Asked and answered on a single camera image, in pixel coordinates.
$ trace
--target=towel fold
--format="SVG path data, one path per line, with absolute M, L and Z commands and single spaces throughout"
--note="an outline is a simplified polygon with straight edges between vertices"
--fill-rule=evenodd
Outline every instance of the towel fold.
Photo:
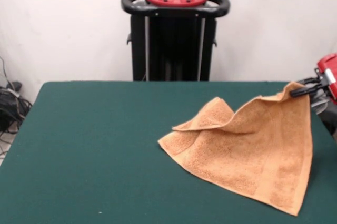
M 312 161 L 309 97 L 289 95 L 300 87 L 289 83 L 236 113 L 214 98 L 158 143 L 191 174 L 297 216 Z

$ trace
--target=metal rod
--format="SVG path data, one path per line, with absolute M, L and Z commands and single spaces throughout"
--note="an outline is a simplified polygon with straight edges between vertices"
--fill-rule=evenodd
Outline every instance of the metal rod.
M 205 37 L 205 25 L 206 19 L 201 20 L 201 31 L 200 31 L 200 44 L 199 44 L 199 64 L 198 64 L 198 81 L 201 80 L 201 66 L 202 66 L 202 53 L 204 49 L 204 37 Z
M 146 81 L 150 81 L 150 18 L 145 17 L 145 70 Z

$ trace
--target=cable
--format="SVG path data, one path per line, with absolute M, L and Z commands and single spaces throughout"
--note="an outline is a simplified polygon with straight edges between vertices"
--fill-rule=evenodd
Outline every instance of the cable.
M 2 71 L 4 72 L 4 75 L 5 75 L 5 78 L 6 78 L 7 82 L 10 84 L 12 89 L 15 90 L 13 83 L 8 80 L 8 77 L 7 77 L 7 74 L 6 74 L 5 61 L 1 56 L 0 56 L 0 60 L 2 61 Z

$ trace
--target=black cable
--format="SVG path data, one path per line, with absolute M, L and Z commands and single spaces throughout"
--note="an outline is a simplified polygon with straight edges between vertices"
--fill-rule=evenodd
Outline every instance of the black cable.
M 0 156 L 6 155 L 7 153 L 8 153 L 8 150 L 7 151 L 3 151 L 2 153 L 0 153 Z

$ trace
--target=table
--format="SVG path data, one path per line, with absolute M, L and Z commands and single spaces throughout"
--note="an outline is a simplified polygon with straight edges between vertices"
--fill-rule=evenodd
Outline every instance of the table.
M 157 144 L 215 96 L 236 110 L 285 84 L 45 84 L 0 167 L 1 223 L 337 223 L 337 147 L 314 114 L 298 217 L 192 176 Z

